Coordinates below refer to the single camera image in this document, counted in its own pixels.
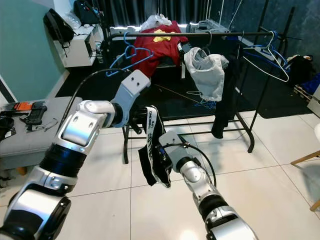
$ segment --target black metal rack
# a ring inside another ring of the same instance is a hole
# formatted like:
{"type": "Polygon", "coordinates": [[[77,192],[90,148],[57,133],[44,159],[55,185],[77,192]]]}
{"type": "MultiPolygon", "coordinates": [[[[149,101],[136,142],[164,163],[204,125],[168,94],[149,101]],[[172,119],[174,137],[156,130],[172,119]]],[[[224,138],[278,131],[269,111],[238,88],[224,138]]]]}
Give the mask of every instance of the black metal rack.
{"type": "MultiPolygon", "coordinates": [[[[265,14],[266,14],[266,9],[268,7],[268,3],[269,3],[269,0],[266,0],[265,4],[264,4],[263,11],[261,13],[261,17],[260,17],[260,21],[259,21],[259,26],[258,26],[258,31],[257,32],[213,32],[213,33],[211,33],[212,36],[215,36],[215,37],[217,37],[217,36],[218,37],[219,36],[220,37],[227,37],[227,36],[242,36],[242,37],[255,36],[254,43],[257,42],[259,36],[272,36],[273,34],[271,32],[265,31],[264,28],[262,27],[262,24],[263,24],[263,21],[264,21],[264,18],[265,18],[265,14]]],[[[293,11],[294,11],[294,8],[291,9],[290,15],[289,15],[288,20],[286,22],[285,29],[284,29],[283,33],[281,34],[280,40],[282,40],[282,41],[284,41],[286,39],[286,35],[287,35],[288,29],[289,29],[289,25],[291,23],[293,11]]],[[[123,37],[123,36],[124,36],[124,34],[117,33],[117,34],[112,34],[107,38],[105,47],[106,47],[106,51],[109,53],[109,56],[112,55],[112,48],[111,48],[112,39],[113,38],[117,38],[117,37],[123,37]]],[[[126,35],[126,37],[161,37],[161,36],[166,36],[166,37],[188,37],[188,38],[206,37],[207,38],[208,37],[208,33],[207,32],[203,32],[203,33],[202,32],[201,33],[128,33],[126,35]]],[[[244,84],[245,84],[246,76],[248,74],[248,68],[249,67],[247,66],[247,68],[245,70],[245,74],[244,74],[243,80],[242,80],[241,87],[240,87],[240,89],[238,91],[238,100],[239,100],[239,97],[243,97],[243,87],[244,87],[244,84]]],[[[243,131],[244,130],[248,134],[249,139],[250,139],[250,145],[249,145],[249,147],[247,149],[248,153],[251,153],[253,151],[253,149],[254,149],[254,146],[255,146],[255,138],[254,138],[254,135],[252,133],[252,129],[253,129],[256,117],[258,115],[258,110],[259,110],[260,105],[262,103],[263,97],[264,97],[264,95],[266,93],[266,89],[267,89],[269,80],[270,80],[270,77],[267,78],[266,83],[265,83],[265,85],[263,87],[263,90],[261,92],[258,104],[257,104],[256,108],[254,109],[255,113],[254,113],[253,120],[252,120],[250,126],[247,125],[247,123],[244,121],[244,119],[241,117],[239,111],[237,110],[237,106],[238,106],[238,102],[239,102],[237,100],[236,113],[235,113],[237,119],[229,120],[229,123],[230,122],[240,122],[241,125],[242,125],[242,128],[224,129],[223,130],[224,132],[243,131]]],[[[165,127],[184,126],[184,125],[201,125],[201,124],[213,124],[213,121],[188,123],[188,124],[186,124],[186,123],[184,123],[184,124],[169,124],[169,125],[165,125],[165,127]]],[[[132,129],[132,128],[129,125],[127,125],[127,126],[122,128],[122,132],[123,132],[123,136],[124,136],[123,154],[124,154],[124,163],[125,164],[129,163],[129,160],[128,160],[128,140],[130,140],[130,139],[145,139],[145,137],[129,137],[130,129],[132,129]]],[[[186,136],[186,135],[195,135],[195,134],[211,134],[211,131],[190,132],[190,133],[182,133],[182,134],[179,134],[179,135],[180,136],[186,136]]]]}

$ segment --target white tile floor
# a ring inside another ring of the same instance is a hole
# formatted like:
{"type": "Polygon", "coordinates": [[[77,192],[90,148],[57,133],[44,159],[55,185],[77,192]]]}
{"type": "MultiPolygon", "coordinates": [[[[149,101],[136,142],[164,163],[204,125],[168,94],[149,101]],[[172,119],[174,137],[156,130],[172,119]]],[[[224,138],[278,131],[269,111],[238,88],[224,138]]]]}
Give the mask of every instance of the white tile floor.
{"type": "MultiPolygon", "coordinates": [[[[252,121],[252,112],[241,115],[252,121]]],[[[170,123],[212,120],[203,117],[170,123]]],[[[320,199],[320,159],[300,163],[299,167],[290,165],[320,149],[313,131],[317,123],[320,119],[314,114],[273,119],[258,116],[252,153],[247,153],[249,138],[243,132],[225,132],[223,139],[211,134],[186,138],[210,158],[218,190],[259,239],[318,240],[320,211],[314,213],[309,208],[320,199]]],[[[211,125],[171,129],[178,133],[209,131],[211,125]]],[[[103,130],[69,194],[72,207],[59,240],[206,239],[204,223],[179,174],[171,175],[171,189],[147,185],[138,157],[144,144],[144,140],[130,140],[129,164],[123,165],[121,129],[103,130]]],[[[9,187],[0,190],[0,224],[10,197],[23,181],[24,177],[17,176],[8,182],[9,187]]]]}

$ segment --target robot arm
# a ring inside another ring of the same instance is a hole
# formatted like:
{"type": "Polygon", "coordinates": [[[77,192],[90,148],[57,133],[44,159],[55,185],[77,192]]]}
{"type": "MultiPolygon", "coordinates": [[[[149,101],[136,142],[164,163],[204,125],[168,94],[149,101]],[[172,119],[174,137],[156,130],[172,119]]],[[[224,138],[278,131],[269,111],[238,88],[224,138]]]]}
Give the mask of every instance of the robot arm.
{"type": "Polygon", "coordinates": [[[139,70],[125,78],[109,101],[86,100],[58,131],[42,162],[11,199],[0,240],[52,240],[63,226],[71,201],[65,196],[98,137],[100,128],[123,127],[140,92],[150,86],[139,70]]]}
{"type": "Polygon", "coordinates": [[[196,162],[173,131],[159,138],[172,162],[172,169],[183,176],[202,216],[208,240],[257,240],[249,225],[229,206],[212,184],[207,172],[196,162]]]}

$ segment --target red t-shirt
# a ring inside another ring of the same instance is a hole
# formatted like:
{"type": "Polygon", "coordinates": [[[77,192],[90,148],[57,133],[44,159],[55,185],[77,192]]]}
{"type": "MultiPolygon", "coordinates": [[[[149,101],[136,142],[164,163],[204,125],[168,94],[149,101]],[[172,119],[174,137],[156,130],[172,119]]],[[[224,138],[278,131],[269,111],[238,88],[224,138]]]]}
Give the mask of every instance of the red t-shirt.
{"type": "MultiPolygon", "coordinates": [[[[156,28],[151,28],[142,31],[142,33],[154,33],[157,30],[162,30],[165,33],[181,33],[176,21],[172,21],[172,25],[160,25],[156,28]]],[[[133,66],[134,69],[141,70],[147,77],[151,77],[155,72],[158,64],[160,63],[160,58],[168,56],[172,58],[176,66],[180,65],[180,57],[177,45],[179,42],[188,42],[188,38],[185,36],[172,36],[170,40],[163,39],[160,41],[154,41],[156,37],[154,36],[138,36],[134,42],[136,48],[146,48],[154,52],[154,55],[147,60],[144,60],[137,65],[133,66]]],[[[132,63],[146,58],[149,53],[145,50],[137,50],[136,56],[131,58],[132,63]]]]}

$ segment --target black cable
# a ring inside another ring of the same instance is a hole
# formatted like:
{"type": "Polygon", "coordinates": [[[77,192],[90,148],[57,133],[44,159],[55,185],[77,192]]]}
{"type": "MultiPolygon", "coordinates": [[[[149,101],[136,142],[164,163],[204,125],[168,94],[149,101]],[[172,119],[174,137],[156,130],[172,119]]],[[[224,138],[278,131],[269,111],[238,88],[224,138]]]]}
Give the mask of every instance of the black cable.
{"type": "Polygon", "coordinates": [[[171,144],[167,144],[167,145],[164,145],[162,146],[163,149],[165,148],[168,148],[168,147],[173,147],[173,146],[183,146],[185,148],[192,148],[194,150],[197,150],[199,153],[201,153],[202,156],[204,156],[205,160],[208,162],[209,166],[210,166],[210,169],[211,169],[211,172],[212,172],[212,175],[213,175],[213,185],[215,187],[217,187],[217,180],[216,180],[216,173],[215,173],[215,170],[214,170],[214,167],[212,166],[209,158],[207,157],[207,155],[204,154],[203,151],[201,151],[199,148],[195,147],[195,146],[192,146],[190,143],[186,144],[186,143],[171,143],[171,144]]]}
{"type": "Polygon", "coordinates": [[[71,108],[72,104],[74,103],[74,100],[75,100],[75,98],[76,98],[76,95],[77,95],[79,89],[82,87],[82,85],[83,85],[88,79],[90,79],[91,77],[93,77],[93,76],[95,76],[95,75],[97,75],[97,74],[99,74],[99,73],[108,72],[108,71],[122,71],[122,72],[124,72],[124,73],[126,72],[126,70],[122,70],[121,68],[105,68],[105,69],[102,69],[102,70],[95,71],[95,72],[91,73],[90,75],[88,75],[87,77],[85,77],[85,78],[79,83],[79,85],[78,85],[78,87],[76,88],[76,90],[74,91],[74,93],[73,93],[73,95],[72,95],[72,97],[71,97],[68,105],[66,106],[66,109],[65,109],[65,111],[64,111],[64,113],[63,113],[63,116],[62,116],[62,119],[61,119],[61,121],[60,121],[59,127],[58,127],[58,129],[57,129],[57,132],[59,131],[59,129],[60,129],[60,127],[62,126],[63,122],[66,120],[66,118],[67,118],[67,116],[68,116],[68,114],[69,114],[70,108],[71,108]]]}

